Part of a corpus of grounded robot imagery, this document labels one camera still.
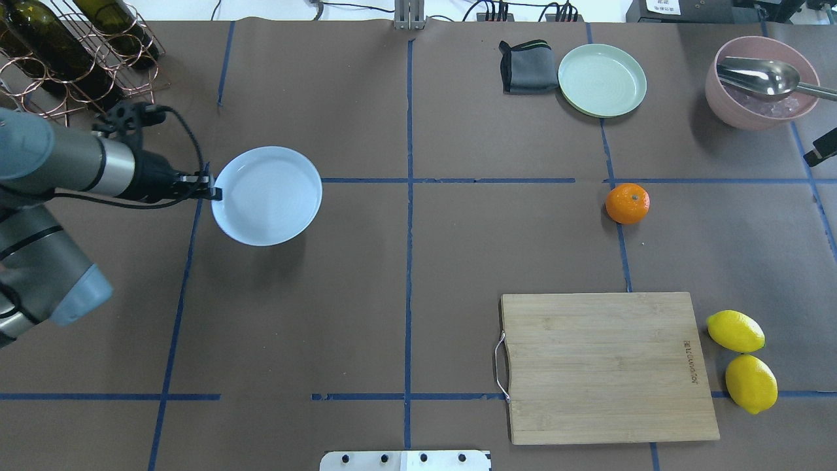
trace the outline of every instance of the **lemon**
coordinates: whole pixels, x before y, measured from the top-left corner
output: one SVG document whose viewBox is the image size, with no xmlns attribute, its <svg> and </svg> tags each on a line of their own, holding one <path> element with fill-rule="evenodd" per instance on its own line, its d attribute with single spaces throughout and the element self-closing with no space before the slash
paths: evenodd
<svg viewBox="0 0 837 471">
<path fill-rule="evenodd" d="M 739 353 L 754 352 L 764 346 L 764 332 L 758 323 L 738 311 L 721 311 L 706 320 L 709 336 L 721 347 Z"/>
<path fill-rule="evenodd" d="M 763 361 L 740 355 L 727 367 L 727 391 L 736 404 L 755 415 L 766 411 L 779 395 L 776 377 Z"/>
</svg>

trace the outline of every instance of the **green glass bottle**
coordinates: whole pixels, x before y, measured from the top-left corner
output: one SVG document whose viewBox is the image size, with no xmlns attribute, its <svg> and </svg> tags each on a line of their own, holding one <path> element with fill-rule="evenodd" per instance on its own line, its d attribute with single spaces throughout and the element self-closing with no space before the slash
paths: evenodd
<svg viewBox="0 0 837 471">
<path fill-rule="evenodd" d="M 83 95 L 73 87 L 71 95 L 94 103 L 91 109 L 105 111 L 125 98 L 113 77 L 96 64 L 95 59 L 75 36 L 61 23 L 55 13 L 37 0 L 0 0 L 6 7 L 4 20 L 18 39 L 34 57 L 43 62 L 57 80 L 72 81 Z"/>
<path fill-rule="evenodd" d="M 154 65 L 154 60 L 160 58 L 159 49 L 145 29 L 136 23 L 136 18 L 122 0 L 73 0 L 73 3 L 99 31 L 116 35 L 108 39 L 108 44 L 117 54 L 129 58 L 129 64 L 134 69 L 148 69 Z M 136 57 L 142 51 L 140 41 L 147 51 L 134 61 L 131 58 Z"/>
<path fill-rule="evenodd" d="M 5 13 L 6 9 L 0 4 L 0 52 L 9 59 L 29 56 L 32 51 L 24 43 L 21 43 L 14 33 L 9 31 L 6 22 L 3 21 L 3 17 L 6 16 Z M 41 80 L 46 75 L 44 65 L 36 60 L 18 60 L 14 64 L 30 79 Z M 67 87 L 50 79 L 44 80 L 41 88 L 59 100 L 63 100 L 67 96 Z"/>
</svg>

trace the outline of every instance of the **metal scoop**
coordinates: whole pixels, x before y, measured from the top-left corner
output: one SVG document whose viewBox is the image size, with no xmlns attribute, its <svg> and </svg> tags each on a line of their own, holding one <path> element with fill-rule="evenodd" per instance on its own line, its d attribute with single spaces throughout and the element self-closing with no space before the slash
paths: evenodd
<svg viewBox="0 0 837 471">
<path fill-rule="evenodd" d="M 837 90 L 799 81 L 799 71 L 781 60 L 726 57 L 717 65 L 721 82 L 781 100 L 792 92 L 837 101 Z"/>
</svg>

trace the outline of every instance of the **ice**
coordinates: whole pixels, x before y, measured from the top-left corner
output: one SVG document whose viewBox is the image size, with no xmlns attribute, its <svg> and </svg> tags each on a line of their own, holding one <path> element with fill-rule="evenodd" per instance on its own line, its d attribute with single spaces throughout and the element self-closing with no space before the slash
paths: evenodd
<svg viewBox="0 0 837 471">
<path fill-rule="evenodd" d="M 799 101 L 793 96 L 788 96 L 780 101 L 765 101 L 731 86 L 724 85 L 724 88 L 739 105 L 762 116 L 786 118 L 793 116 L 799 109 Z"/>
</svg>

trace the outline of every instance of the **orange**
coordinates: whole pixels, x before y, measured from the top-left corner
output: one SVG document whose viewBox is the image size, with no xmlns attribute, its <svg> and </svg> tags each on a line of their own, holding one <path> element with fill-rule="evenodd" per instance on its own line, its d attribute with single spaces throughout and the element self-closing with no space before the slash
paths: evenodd
<svg viewBox="0 0 837 471">
<path fill-rule="evenodd" d="M 621 184 L 610 190 L 604 208 L 610 219 L 620 224 L 635 224 L 648 214 L 651 199 L 648 192 L 637 184 Z"/>
</svg>

